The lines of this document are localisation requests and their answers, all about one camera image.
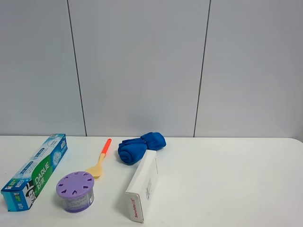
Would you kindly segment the wooden spatula orange handle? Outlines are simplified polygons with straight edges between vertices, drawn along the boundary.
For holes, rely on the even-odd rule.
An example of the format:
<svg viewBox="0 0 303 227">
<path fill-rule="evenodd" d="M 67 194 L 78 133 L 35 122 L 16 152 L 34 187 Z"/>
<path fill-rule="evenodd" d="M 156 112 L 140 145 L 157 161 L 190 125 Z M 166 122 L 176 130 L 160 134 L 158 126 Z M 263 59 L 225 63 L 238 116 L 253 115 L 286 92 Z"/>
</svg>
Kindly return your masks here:
<svg viewBox="0 0 303 227">
<path fill-rule="evenodd" d="M 98 162 L 95 166 L 92 166 L 90 168 L 88 168 L 86 170 L 87 173 L 91 174 L 93 176 L 93 178 L 97 179 L 97 178 L 100 178 L 101 175 L 102 175 L 102 172 L 103 172 L 103 169 L 102 169 L 102 163 L 106 157 L 106 154 L 107 154 L 107 151 L 110 147 L 110 144 L 112 142 L 112 139 L 108 139 L 100 153 L 100 156 L 99 156 L 99 159 L 98 159 Z"/>
</svg>

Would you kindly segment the Darlie toothpaste box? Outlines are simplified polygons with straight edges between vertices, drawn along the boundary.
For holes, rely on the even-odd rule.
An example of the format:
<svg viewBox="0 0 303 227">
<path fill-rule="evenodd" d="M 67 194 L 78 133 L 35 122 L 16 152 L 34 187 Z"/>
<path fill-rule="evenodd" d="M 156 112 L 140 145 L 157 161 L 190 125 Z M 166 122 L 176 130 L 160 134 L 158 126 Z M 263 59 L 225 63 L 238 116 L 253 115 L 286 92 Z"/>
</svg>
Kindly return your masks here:
<svg viewBox="0 0 303 227">
<path fill-rule="evenodd" d="M 52 134 L 1 189 L 8 211 L 29 210 L 68 149 L 65 134 Z"/>
</svg>

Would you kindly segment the purple lid air freshener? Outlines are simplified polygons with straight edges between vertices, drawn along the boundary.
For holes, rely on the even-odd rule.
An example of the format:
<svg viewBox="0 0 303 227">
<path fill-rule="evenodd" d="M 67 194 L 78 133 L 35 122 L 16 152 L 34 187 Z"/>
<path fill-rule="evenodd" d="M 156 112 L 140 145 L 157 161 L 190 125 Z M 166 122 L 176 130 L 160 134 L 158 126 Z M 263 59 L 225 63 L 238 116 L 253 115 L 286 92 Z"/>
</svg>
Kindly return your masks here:
<svg viewBox="0 0 303 227">
<path fill-rule="evenodd" d="M 84 211 L 94 201 L 94 178 L 85 171 L 73 172 L 63 177 L 56 186 L 56 193 L 65 211 L 77 213 Z"/>
</svg>

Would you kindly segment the rolled blue towel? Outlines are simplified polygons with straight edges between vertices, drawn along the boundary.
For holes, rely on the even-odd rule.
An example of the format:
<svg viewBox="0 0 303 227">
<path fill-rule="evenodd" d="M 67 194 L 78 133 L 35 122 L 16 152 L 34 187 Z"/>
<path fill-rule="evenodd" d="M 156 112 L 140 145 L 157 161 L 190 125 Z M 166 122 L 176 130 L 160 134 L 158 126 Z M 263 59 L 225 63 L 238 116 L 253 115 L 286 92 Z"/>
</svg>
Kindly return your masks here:
<svg viewBox="0 0 303 227">
<path fill-rule="evenodd" d="M 142 159 L 147 150 L 158 151 L 166 146 L 165 138 L 159 132 L 149 132 L 139 138 L 123 140 L 118 146 L 122 162 L 133 165 Z"/>
</svg>

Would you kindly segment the white cardboard box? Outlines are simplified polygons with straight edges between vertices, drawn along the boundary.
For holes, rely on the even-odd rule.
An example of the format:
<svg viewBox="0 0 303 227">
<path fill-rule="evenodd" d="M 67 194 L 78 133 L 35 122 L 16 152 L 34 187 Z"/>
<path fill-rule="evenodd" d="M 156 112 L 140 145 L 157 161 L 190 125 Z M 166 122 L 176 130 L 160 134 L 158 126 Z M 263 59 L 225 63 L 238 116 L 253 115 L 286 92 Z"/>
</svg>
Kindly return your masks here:
<svg viewBox="0 0 303 227">
<path fill-rule="evenodd" d="M 129 219 L 143 223 L 158 181 L 157 152 L 147 150 L 125 191 Z"/>
</svg>

